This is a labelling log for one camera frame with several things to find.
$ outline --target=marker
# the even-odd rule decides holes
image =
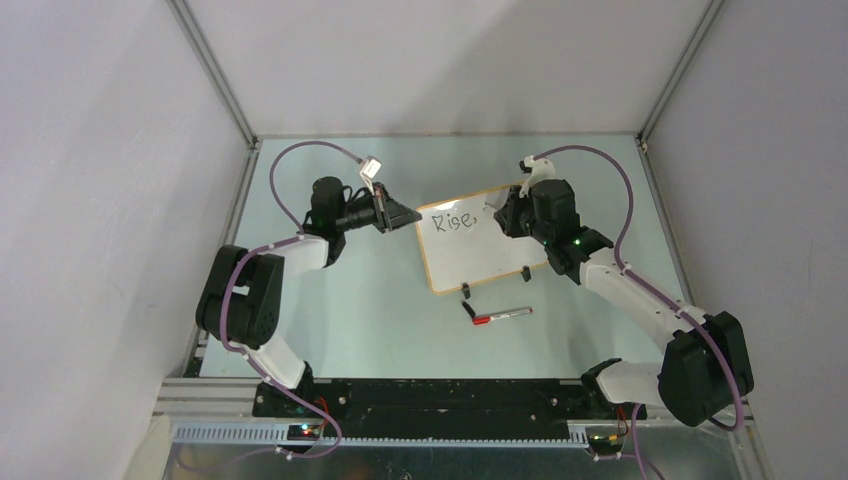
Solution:
[[[474,317],[473,319],[471,319],[471,321],[474,322],[474,325],[483,325],[483,324],[486,324],[486,323],[489,323],[489,322],[493,322],[495,320],[500,320],[500,319],[503,319],[503,318],[517,317],[519,315],[527,315],[528,313],[533,313],[533,309],[530,308],[530,307],[518,308],[516,310],[509,310],[509,311],[506,311],[506,312],[495,313],[495,314],[492,314],[492,315],[484,315],[484,316],[481,316],[481,317]]]

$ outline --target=wall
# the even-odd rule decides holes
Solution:
[[[707,0],[192,1],[259,134],[635,132]]]
[[[0,6],[3,478],[120,478],[245,155],[165,2]]]
[[[649,140],[695,295],[743,322],[778,478],[844,478],[848,7],[728,2]]]

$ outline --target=light blue tabletop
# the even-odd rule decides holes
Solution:
[[[377,180],[401,203],[420,205],[521,181],[518,161],[565,144],[584,144],[615,157],[633,183],[635,213],[624,258],[669,293],[681,289],[634,140],[629,135],[433,136],[325,139],[380,159]],[[236,244],[248,248],[292,236],[296,229],[271,196],[271,162],[298,139],[264,140]],[[577,197],[583,222],[611,239],[627,209],[624,185],[602,158],[565,152],[551,158]],[[276,182],[283,202],[302,219],[312,182],[337,176],[362,184],[355,163],[325,147],[286,155]],[[277,334],[319,377],[576,378],[597,363],[622,357],[659,361],[660,352],[627,316],[603,298],[548,268],[472,288],[479,313],[531,306],[534,313],[473,326],[462,295],[430,292],[415,228],[381,235],[350,232],[330,268],[283,286]],[[256,376],[243,359],[210,338],[201,376]]]

